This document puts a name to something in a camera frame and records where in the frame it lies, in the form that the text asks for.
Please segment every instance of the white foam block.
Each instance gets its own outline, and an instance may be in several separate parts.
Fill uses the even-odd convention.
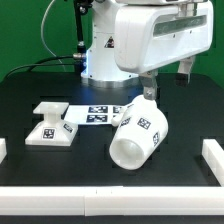
[[[220,187],[124,187],[85,197],[86,216],[224,215]]]
[[[6,144],[5,139],[0,138],[0,164],[2,163],[3,159],[5,158],[7,152],[6,152]]]
[[[84,188],[0,187],[0,215],[84,215]]]
[[[224,215],[224,188],[0,187],[0,215]]]
[[[61,119],[68,105],[61,102],[41,102],[33,112],[43,114],[44,120],[26,138],[26,144],[70,146],[78,125]]]
[[[224,186],[224,151],[215,139],[203,141],[202,155],[220,185]]]

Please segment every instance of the black tabletop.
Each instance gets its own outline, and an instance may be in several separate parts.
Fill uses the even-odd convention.
[[[109,146],[110,125],[79,126],[70,147],[28,146],[25,138],[42,115],[41,101],[70,105],[125,105],[142,87],[101,89],[81,84],[74,73],[16,73],[0,84],[0,137],[7,157],[0,165],[0,186],[219,186],[201,156],[203,139],[224,144],[224,90],[211,79],[192,75],[178,87],[174,75],[158,77],[158,107],[169,123],[166,139],[138,170],[118,167]],[[0,223],[223,223],[222,216],[0,217]]]

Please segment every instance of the metal bracket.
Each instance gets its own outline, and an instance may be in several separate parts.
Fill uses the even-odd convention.
[[[152,70],[139,75],[139,79],[144,87],[143,95],[147,100],[155,100],[157,97],[157,82],[156,76],[158,70]]]
[[[176,75],[176,84],[178,86],[187,86],[190,82],[190,74],[195,62],[195,55],[182,59]]]
[[[198,3],[204,3],[207,1],[208,0],[191,0],[188,3],[180,4],[177,18],[197,16]]]

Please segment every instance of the green backdrop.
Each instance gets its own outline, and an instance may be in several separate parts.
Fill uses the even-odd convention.
[[[50,2],[51,0],[0,0],[0,80],[14,67],[51,56],[43,47],[40,38],[42,17]],[[224,1],[212,2],[215,11],[212,47],[197,57],[193,72],[208,75],[224,87]],[[90,46],[91,13],[82,19],[85,41],[87,46]],[[45,39],[57,55],[76,52],[72,0],[56,1],[46,21]],[[178,64],[174,63],[161,68],[160,72],[176,72],[177,66]],[[63,71],[61,67],[54,70]]]

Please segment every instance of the robot label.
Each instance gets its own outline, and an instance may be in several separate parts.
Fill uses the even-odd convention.
[[[89,107],[89,113],[108,113],[107,106]]]
[[[140,118],[140,120],[138,121],[138,125],[148,130],[151,123],[144,118]]]
[[[114,113],[114,114],[119,114],[121,108],[122,108],[122,107],[116,107],[116,106],[113,107],[113,113]]]
[[[107,115],[88,115],[86,123],[105,123]]]
[[[130,120],[131,120],[131,118],[129,117],[128,119],[122,121],[122,122],[121,122],[121,127],[122,127],[122,126],[125,126],[125,125],[127,125],[127,124],[129,124]]]
[[[43,139],[54,139],[55,129],[54,128],[45,128],[43,132]]]
[[[156,146],[159,142],[159,133],[157,132],[154,136],[153,136],[153,142],[154,142],[154,146]]]
[[[65,130],[67,130],[68,132],[70,132],[70,133],[72,133],[72,131],[73,131],[73,128],[71,128],[69,125],[67,125],[67,124],[64,124],[64,129]]]
[[[113,37],[110,37],[109,40],[107,41],[106,45],[104,48],[114,48],[114,39]]]

